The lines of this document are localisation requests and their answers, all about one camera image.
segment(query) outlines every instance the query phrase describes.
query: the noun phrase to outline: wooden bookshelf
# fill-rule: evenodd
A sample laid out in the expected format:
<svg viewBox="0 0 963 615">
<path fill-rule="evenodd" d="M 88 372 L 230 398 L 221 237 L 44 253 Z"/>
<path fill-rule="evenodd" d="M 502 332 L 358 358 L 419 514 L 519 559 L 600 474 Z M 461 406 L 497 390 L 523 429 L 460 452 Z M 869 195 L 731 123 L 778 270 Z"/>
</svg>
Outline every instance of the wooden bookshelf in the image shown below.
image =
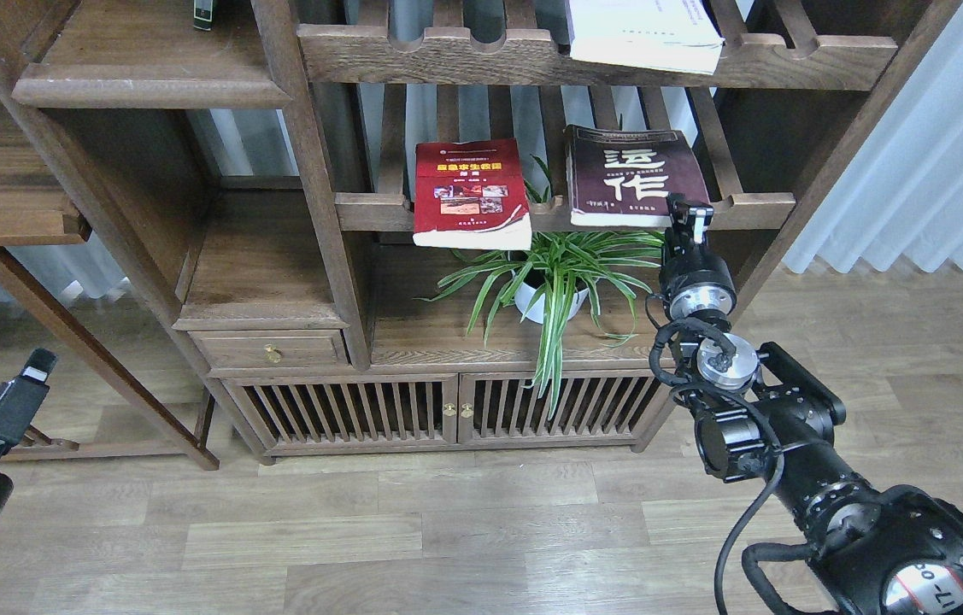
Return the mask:
<svg viewBox="0 0 963 615">
<path fill-rule="evenodd" d="M 414 299 L 433 295 L 456 264 L 383 233 L 412 229 L 406 85 L 437 87 L 427 113 L 438 140 L 459 136 L 459 86 L 488 87 L 493 138 L 515 135 L 511 87 L 538 87 L 558 198 L 533 218 L 558 232 L 572 229 L 561 87 L 590 87 L 601 128 L 619 127 L 611 85 L 637 87 L 649 128 L 668 128 L 660 86 L 685 87 L 717 209 L 713 245 L 731 265 L 742 312 L 961 4 L 766 0 L 744 20 L 735 0 L 704 0 L 726 44 L 715 74 L 692 75 L 574 61 L 539 23 L 553 15 L 529 0 L 503 1 L 501 34 L 489 43 L 470 30 L 466 3 L 442 0 L 422 36 L 395 40 L 389 15 L 406 1 L 361 0 L 349 22 L 340 0 L 237 0 L 220 6 L 212 32 L 196 32 L 185 0 L 0 0 L 1 100 L 265 460 L 574 443 L 640 450 L 664 416 L 665 390 L 633 393 L 655 383 L 644 373 L 647 319 L 617 348 L 586 315 L 571 323 L 566 373 L 579 384 L 561 412 L 579 413 L 586 430 L 566 433 L 544 428 L 544 408 L 516 397 L 535 357 L 530 325 L 501 314 L 485 347 L 482 331 L 465 335 L 469 291 Z M 359 83 L 383 85 L 371 178 Z M 187 118 L 169 110 L 184 108 L 278 109 L 302 194 L 273 179 L 218 178 Z M 628 331 L 625 304 L 603 303 L 606 326 Z M 287 345 L 275 349 L 278 363 L 265 350 L 275 338 Z M 287 348 L 314 359 L 285 357 Z M 632 405 L 597 407 L 608 400 Z M 484 423 L 492 413 L 509 423 Z M 523 416 L 531 419 L 513 420 Z"/>
</svg>

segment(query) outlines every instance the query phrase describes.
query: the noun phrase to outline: spider plant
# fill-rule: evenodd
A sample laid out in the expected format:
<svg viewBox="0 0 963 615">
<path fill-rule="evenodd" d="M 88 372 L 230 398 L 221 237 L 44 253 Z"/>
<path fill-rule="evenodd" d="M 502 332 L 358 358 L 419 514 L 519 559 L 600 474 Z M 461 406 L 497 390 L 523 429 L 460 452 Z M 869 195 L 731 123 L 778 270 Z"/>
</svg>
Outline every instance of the spider plant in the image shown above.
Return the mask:
<svg viewBox="0 0 963 615">
<path fill-rule="evenodd" d="M 486 312 L 484 321 L 484 341 L 489 342 L 493 319 L 500 308 L 515 302 L 515 291 L 527 284 L 527 276 L 540 279 L 540 285 L 531 299 L 533 305 L 544 302 L 543 331 L 538 342 L 538 362 L 535 377 L 528 388 L 537 391 L 539 398 L 549 391 L 549 416 L 558 407 L 561 393 L 561 370 L 564 355 L 563 336 L 572 310 L 576 292 L 587 289 L 590 299 L 591 319 L 602 331 L 599 315 L 602 314 L 599 302 L 599 284 L 606 283 L 618 289 L 628 304 L 634 326 L 637 323 L 637 304 L 634 289 L 652 292 L 641 280 L 622 272 L 626 267 L 658 268 L 658 257 L 662 245 L 662 234 L 652 231 L 637 232 L 570 232 L 535 233 L 531 249 L 525 253 L 509 253 L 505 250 L 489 250 L 473 258 L 466 257 L 455 250 L 455 255 L 465 262 L 465 266 L 439 280 L 437 296 L 426 301 L 438 301 L 454 295 L 473 280 L 481 279 L 477 299 L 473 301 L 467 335 L 473 331 Z M 490 300 L 488 310 L 485 303 Z M 633 336 L 607 332 L 607 336 L 620 345 Z"/>
</svg>

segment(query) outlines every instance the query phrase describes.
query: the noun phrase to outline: book cover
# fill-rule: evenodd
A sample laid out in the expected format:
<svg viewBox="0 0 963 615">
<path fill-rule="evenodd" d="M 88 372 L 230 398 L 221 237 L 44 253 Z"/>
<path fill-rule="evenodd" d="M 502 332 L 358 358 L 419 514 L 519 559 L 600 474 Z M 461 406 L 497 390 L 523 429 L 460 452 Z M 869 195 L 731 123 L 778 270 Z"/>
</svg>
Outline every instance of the book cover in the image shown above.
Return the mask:
<svg viewBox="0 0 963 615">
<path fill-rule="evenodd" d="M 530 249 L 529 211 L 515 139 L 416 145 L 416 245 Z"/>
<path fill-rule="evenodd" d="M 701 0 L 566 0 L 570 56 L 713 74 L 724 48 Z"/>
<path fill-rule="evenodd" d="M 705 179 L 678 130 L 566 129 L 568 203 L 576 226 L 667 226 L 667 195 L 708 202 Z"/>
</svg>

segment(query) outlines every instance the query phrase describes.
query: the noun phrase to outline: drawer knob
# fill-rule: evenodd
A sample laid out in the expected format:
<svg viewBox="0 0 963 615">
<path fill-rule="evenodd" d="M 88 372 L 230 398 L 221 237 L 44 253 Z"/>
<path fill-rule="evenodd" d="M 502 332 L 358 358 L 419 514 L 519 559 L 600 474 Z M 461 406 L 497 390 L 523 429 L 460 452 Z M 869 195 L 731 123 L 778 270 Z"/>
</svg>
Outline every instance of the drawer knob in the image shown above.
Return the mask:
<svg viewBox="0 0 963 615">
<path fill-rule="evenodd" d="M 271 343 L 266 343 L 265 360 L 270 363 L 279 363 L 279 359 L 283 359 L 283 355 Z"/>
</svg>

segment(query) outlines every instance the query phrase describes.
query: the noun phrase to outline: slatted cabinet door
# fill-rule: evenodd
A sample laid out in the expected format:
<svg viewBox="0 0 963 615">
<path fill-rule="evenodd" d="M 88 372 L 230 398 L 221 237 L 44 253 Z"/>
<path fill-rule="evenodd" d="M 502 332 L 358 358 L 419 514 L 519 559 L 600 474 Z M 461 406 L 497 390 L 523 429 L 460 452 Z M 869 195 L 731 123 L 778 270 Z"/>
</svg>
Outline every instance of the slatted cabinet door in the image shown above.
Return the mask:
<svg viewBox="0 0 963 615">
<path fill-rule="evenodd" d="M 564 372 L 558 407 L 527 389 L 532 373 L 461 377 L 458 442 L 474 447 L 633 444 L 654 423 L 667 388 L 642 371 Z"/>
<path fill-rule="evenodd" d="M 447 448 L 458 377 L 236 378 L 224 381 L 270 455 Z"/>
</svg>

